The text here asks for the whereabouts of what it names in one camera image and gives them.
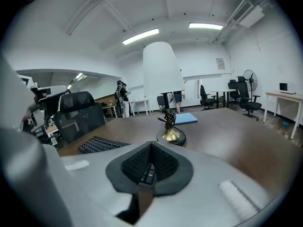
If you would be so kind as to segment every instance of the gray floor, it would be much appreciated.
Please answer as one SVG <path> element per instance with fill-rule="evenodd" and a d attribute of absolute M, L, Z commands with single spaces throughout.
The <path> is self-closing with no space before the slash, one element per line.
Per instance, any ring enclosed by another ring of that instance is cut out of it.
<path fill-rule="evenodd" d="M 194 111 L 200 111 L 202 110 L 204 107 L 189 107 L 189 108 L 183 108 L 184 112 L 194 112 Z M 239 107 L 238 104 L 230 104 L 230 109 L 235 110 L 239 113 L 243 113 L 244 110 L 241 109 Z M 159 111 L 152 111 L 151 113 L 152 115 L 161 115 Z M 274 117 L 271 114 L 267 114 L 267 119 L 266 122 L 263 123 L 263 116 L 264 116 L 264 112 L 261 110 L 257 110 L 254 111 L 253 113 L 255 116 L 259 117 L 259 123 L 266 125 L 267 127 L 271 128 L 272 130 L 275 130 L 278 134 L 282 135 L 283 137 L 285 137 L 286 139 L 289 139 L 294 145 L 296 145 L 297 147 L 302 147 L 303 146 L 303 130 L 301 128 L 297 128 L 295 134 L 294 134 L 294 138 L 291 140 L 290 136 L 293 132 L 293 128 L 294 128 L 294 124 L 290 123 L 290 122 L 286 122 L 284 120 L 282 120 L 279 117 Z M 135 116 L 138 117 L 143 117 L 146 116 L 146 113 L 135 113 Z M 114 117 L 107 117 L 106 121 L 111 121 L 115 119 Z"/>

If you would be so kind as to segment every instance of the white table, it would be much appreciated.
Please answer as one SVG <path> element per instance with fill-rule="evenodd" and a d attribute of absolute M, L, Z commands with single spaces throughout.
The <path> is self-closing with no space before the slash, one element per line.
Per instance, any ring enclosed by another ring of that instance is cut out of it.
<path fill-rule="evenodd" d="M 133 111 L 133 116 L 134 116 L 134 106 L 136 105 L 136 103 L 141 103 L 141 102 L 144 102 L 146 115 L 148 115 L 148 109 L 147 109 L 147 104 L 146 104 L 147 101 L 148 101 L 148 99 L 130 102 L 130 105 L 131 105 L 131 108 L 132 108 L 132 111 Z"/>
<path fill-rule="evenodd" d="M 53 136 L 53 134 L 54 134 L 55 132 L 57 132 L 57 131 L 58 131 L 57 126 L 56 126 L 56 125 L 52 125 L 52 126 L 49 126 L 49 127 L 46 129 L 45 132 L 47 133 L 47 136 L 48 136 L 49 138 L 51 138 L 51 137 Z M 56 145 L 56 144 L 58 144 L 58 142 L 57 142 L 57 140 L 55 139 L 55 137 L 51 138 L 51 142 L 52 142 L 53 146 Z"/>
<path fill-rule="evenodd" d="M 263 123 L 265 123 L 265 121 L 266 121 L 267 105 L 268 105 L 269 96 L 276 97 L 274 116 L 276 116 L 276 112 L 278 110 L 278 99 L 279 98 L 299 103 L 298 113 L 297 113 L 297 117 L 296 117 L 296 120 L 295 120 L 293 133 L 292 133 L 292 135 L 290 137 L 290 139 L 293 139 L 295 130 L 297 129 L 297 127 L 299 127 L 299 121 L 300 121 L 300 114 L 301 114 L 301 109 L 302 109 L 303 96 L 300 95 L 300 94 L 288 94 L 288 93 L 281 93 L 281 92 L 266 92 L 266 96 L 267 96 L 267 99 L 266 99 L 266 104 L 265 104 L 265 112 L 264 112 Z"/>
<path fill-rule="evenodd" d="M 225 107 L 225 92 L 227 93 L 227 105 L 226 107 L 229 107 L 229 92 L 234 92 L 236 89 L 224 89 L 224 90 L 216 90 L 216 91 L 211 91 L 212 93 L 216 93 L 217 96 L 217 108 L 219 108 L 219 92 L 223 92 L 223 107 Z"/>
<path fill-rule="evenodd" d="M 111 106 L 103 107 L 103 109 L 106 109 L 106 108 L 109 108 L 110 114 L 111 114 L 112 116 L 113 116 L 112 108 L 114 108 L 115 116 L 116 116 L 116 118 L 117 118 L 116 105 L 111 105 Z"/>

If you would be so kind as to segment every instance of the fluorescent light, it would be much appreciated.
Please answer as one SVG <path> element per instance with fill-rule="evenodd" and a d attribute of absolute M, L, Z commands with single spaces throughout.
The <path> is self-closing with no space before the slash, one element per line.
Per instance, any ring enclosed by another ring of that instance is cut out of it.
<path fill-rule="evenodd" d="M 129 43 L 134 42 L 136 40 L 140 40 L 140 39 L 145 38 L 147 36 L 155 35 L 155 34 L 158 34 L 158 33 L 159 33 L 159 30 L 156 28 L 156 29 L 144 32 L 142 34 L 136 35 L 134 37 L 131 37 L 131 38 L 127 39 L 127 40 L 124 40 L 124 41 L 122 41 L 122 43 L 123 44 L 129 44 Z"/>
<path fill-rule="evenodd" d="M 83 73 L 79 73 L 79 74 L 76 76 L 76 79 L 79 79 L 82 75 L 83 75 Z"/>
<path fill-rule="evenodd" d="M 200 23 L 189 23 L 189 28 L 212 28 L 212 29 L 222 29 L 221 25 L 211 25 L 211 24 L 200 24 Z"/>

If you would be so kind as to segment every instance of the lamp stand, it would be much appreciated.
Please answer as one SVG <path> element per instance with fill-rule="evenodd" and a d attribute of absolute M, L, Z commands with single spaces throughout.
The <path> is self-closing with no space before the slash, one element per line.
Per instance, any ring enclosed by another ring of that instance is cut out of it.
<path fill-rule="evenodd" d="M 165 117 L 163 119 L 158 118 L 160 121 L 165 122 L 165 129 L 159 131 L 157 134 L 157 141 L 159 142 L 166 142 L 169 144 L 183 146 L 186 142 L 185 134 L 176 129 L 174 127 L 176 121 L 176 115 L 170 112 L 169 109 L 169 100 L 167 98 L 167 93 L 163 93 L 164 97 L 164 104 L 165 104 Z"/>

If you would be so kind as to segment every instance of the black keyboard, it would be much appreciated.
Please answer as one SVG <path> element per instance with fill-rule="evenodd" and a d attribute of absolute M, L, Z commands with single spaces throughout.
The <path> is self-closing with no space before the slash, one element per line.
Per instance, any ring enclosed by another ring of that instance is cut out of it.
<path fill-rule="evenodd" d="M 116 149 L 128 145 L 129 144 L 127 143 L 116 142 L 116 141 L 107 140 L 104 138 L 94 136 L 90 140 L 86 141 L 83 145 L 78 147 L 78 150 L 82 154 L 87 154 L 87 153 L 100 152 L 110 149 Z"/>

